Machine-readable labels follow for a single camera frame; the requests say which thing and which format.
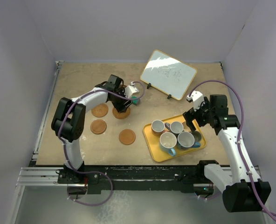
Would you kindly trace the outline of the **light woven front coaster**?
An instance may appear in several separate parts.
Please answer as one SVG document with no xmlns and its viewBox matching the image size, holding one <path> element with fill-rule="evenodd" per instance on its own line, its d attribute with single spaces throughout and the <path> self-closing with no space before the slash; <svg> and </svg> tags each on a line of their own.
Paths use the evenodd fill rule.
<svg viewBox="0 0 276 224">
<path fill-rule="evenodd" d="M 125 119 L 127 118 L 131 113 L 131 109 L 128 107 L 125 112 L 118 112 L 116 108 L 112 109 L 112 114 L 117 119 Z"/>
</svg>

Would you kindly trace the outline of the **light woven coaster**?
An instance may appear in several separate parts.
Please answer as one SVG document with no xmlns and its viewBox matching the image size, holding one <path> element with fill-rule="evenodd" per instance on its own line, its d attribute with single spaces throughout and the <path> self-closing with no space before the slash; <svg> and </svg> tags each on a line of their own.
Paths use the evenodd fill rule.
<svg viewBox="0 0 276 224">
<path fill-rule="evenodd" d="M 102 103 L 91 110 L 91 114 L 97 118 L 104 117 L 108 113 L 108 106 Z"/>
<path fill-rule="evenodd" d="M 112 109 L 112 114 L 117 119 L 125 119 L 127 118 L 131 113 L 131 109 L 128 107 L 125 112 L 118 112 L 116 108 Z"/>
</svg>

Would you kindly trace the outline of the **plain orange coaster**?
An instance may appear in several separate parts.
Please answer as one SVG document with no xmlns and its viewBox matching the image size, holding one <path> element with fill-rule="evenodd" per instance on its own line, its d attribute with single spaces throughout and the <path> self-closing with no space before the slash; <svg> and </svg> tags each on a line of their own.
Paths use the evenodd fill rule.
<svg viewBox="0 0 276 224">
<path fill-rule="evenodd" d="M 131 129 L 124 129 L 119 134 L 119 141 L 124 145 L 132 144 L 136 139 L 136 134 Z"/>
<path fill-rule="evenodd" d="M 107 124 L 102 119 L 94 120 L 90 125 L 90 130 L 94 134 L 102 134 L 106 131 Z"/>
</svg>

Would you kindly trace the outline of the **plain orange front coaster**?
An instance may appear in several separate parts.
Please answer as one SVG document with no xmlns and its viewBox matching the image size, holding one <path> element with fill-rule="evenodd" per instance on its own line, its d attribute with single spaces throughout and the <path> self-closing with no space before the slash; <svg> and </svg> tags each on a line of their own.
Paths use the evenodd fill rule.
<svg viewBox="0 0 276 224">
<path fill-rule="evenodd" d="M 124 129 L 119 134 L 119 141 L 124 145 L 132 144 L 136 139 L 136 134 L 131 129 Z"/>
</svg>

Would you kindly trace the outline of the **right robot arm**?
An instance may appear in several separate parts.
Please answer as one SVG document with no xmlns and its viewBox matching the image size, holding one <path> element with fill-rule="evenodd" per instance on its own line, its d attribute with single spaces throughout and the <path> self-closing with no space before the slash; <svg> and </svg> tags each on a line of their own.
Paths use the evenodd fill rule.
<svg viewBox="0 0 276 224">
<path fill-rule="evenodd" d="M 228 113 L 226 95 L 213 94 L 207 98 L 193 91 L 186 99 L 193 103 L 193 107 L 183 113 L 186 125 L 194 132 L 195 124 L 199 127 L 209 124 L 221 141 L 231 168 L 231 175 L 227 175 L 216 161 L 200 161 L 202 168 L 196 171 L 197 179 L 215 184 L 228 212 L 262 211 L 271 186 L 262 181 L 248 156 L 239 133 L 241 124 L 236 115 Z"/>
</svg>

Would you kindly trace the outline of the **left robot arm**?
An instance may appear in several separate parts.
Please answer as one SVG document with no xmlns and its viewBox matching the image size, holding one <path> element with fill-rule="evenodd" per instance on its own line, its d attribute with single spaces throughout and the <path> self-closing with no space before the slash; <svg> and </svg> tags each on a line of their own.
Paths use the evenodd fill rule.
<svg viewBox="0 0 276 224">
<path fill-rule="evenodd" d="M 70 169 L 68 177 L 74 183 L 80 183 L 85 177 L 79 138 L 84 130 L 86 113 L 108 101 L 117 112 L 125 113 L 132 104 L 131 97 L 137 93 L 139 90 L 133 82 L 125 86 L 122 78 L 110 75 L 108 81 L 97 84 L 79 97 L 59 100 L 51 129 L 63 144 L 64 165 Z"/>
</svg>

